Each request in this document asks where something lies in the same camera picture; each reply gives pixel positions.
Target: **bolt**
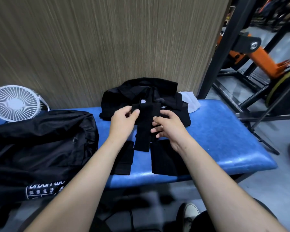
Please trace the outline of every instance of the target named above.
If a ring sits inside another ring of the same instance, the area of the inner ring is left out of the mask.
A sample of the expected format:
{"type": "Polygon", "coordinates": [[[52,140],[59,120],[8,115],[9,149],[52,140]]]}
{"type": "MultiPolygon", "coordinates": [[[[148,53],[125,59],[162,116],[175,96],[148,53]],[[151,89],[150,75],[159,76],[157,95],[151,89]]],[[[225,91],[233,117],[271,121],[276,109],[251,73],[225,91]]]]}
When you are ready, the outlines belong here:
{"type": "Polygon", "coordinates": [[[256,49],[257,46],[258,46],[258,42],[253,42],[253,43],[251,43],[251,45],[250,45],[250,49],[256,49]]]}

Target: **black bag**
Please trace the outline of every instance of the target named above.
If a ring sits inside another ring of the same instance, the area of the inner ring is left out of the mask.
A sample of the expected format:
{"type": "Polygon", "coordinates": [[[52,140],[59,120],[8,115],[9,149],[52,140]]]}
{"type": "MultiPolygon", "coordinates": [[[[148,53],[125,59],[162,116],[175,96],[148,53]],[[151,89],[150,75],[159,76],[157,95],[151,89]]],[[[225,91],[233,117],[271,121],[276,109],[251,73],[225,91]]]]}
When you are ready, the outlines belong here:
{"type": "Polygon", "coordinates": [[[98,149],[92,114],[54,110],[0,125],[0,205],[55,195],[98,149]]]}

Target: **black cable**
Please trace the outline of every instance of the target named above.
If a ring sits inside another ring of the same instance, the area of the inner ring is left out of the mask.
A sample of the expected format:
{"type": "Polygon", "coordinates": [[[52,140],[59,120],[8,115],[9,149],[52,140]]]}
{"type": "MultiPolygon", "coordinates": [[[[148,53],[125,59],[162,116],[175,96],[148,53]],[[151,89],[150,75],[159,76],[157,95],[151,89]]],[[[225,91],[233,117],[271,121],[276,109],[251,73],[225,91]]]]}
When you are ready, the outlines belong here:
{"type": "MultiPolygon", "coordinates": [[[[115,215],[117,212],[112,213],[111,215],[109,215],[107,218],[105,218],[103,221],[105,222],[107,219],[109,219],[110,217],[112,217],[113,215],[115,215]]],[[[159,229],[141,229],[141,230],[135,230],[134,228],[134,223],[133,223],[133,214],[132,211],[129,210],[130,213],[130,218],[131,218],[131,232],[144,232],[144,231],[157,231],[157,232],[162,232],[159,229]]]]}

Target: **hand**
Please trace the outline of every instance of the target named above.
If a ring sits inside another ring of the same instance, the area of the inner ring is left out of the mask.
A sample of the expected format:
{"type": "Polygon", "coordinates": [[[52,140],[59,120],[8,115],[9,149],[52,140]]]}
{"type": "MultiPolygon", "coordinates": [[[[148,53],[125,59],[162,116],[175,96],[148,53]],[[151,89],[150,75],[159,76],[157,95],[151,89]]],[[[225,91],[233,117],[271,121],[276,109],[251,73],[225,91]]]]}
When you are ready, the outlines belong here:
{"type": "Polygon", "coordinates": [[[132,132],[135,120],[139,114],[139,109],[135,109],[131,114],[131,106],[125,106],[117,110],[112,116],[108,137],[112,140],[118,140],[123,144],[132,132]]]}
{"type": "Polygon", "coordinates": [[[170,144],[174,151],[182,154],[185,150],[187,142],[194,140],[187,132],[179,117],[172,111],[160,110],[161,114],[167,115],[169,118],[157,117],[153,118],[153,126],[160,125],[152,128],[151,132],[160,132],[156,138],[167,137],[170,139],[170,144]]]}

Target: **floor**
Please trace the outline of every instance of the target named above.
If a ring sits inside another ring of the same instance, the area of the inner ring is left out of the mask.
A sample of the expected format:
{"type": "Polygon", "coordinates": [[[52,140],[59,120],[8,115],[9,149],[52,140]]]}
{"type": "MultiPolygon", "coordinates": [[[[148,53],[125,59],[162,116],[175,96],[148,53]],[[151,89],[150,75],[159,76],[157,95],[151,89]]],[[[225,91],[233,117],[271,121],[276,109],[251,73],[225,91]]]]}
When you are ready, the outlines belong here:
{"type": "MultiPolygon", "coordinates": [[[[249,28],[253,36],[262,38],[266,45],[274,34],[259,28],[249,28]]],[[[270,53],[276,62],[290,58],[290,33],[270,53]]],[[[219,78],[219,81],[239,100],[244,101],[252,93],[234,78],[219,78]]],[[[211,90],[207,99],[220,99],[211,90]]],[[[252,105],[252,111],[264,110],[265,105],[259,101],[252,105]]],[[[240,182],[240,186],[252,197],[265,203],[277,216],[278,220],[290,231],[290,120],[262,122],[256,133],[271,143],[280,153],[272,154],[278,168],[270,171],[257,172],[240,182]]],[[[145,186],[138,189],[115,190],[104,192],[97,211],[99,218],[104,219],[110,212],[118,211],[107,220],[114,232],[131,231],[128,209],[132,209],[136,229],[154,228],[162,231],[173,231],[173,223],[177,210],[183,202],[192,201],[200,211],[205,206],[192,181],[180,183],[145,186]]],[[[23,221],[37,208],[48,201],[32,200],[24,202],[18,210],[11,212],[9,221],[0,231],[17,231],[23,221]]]]}

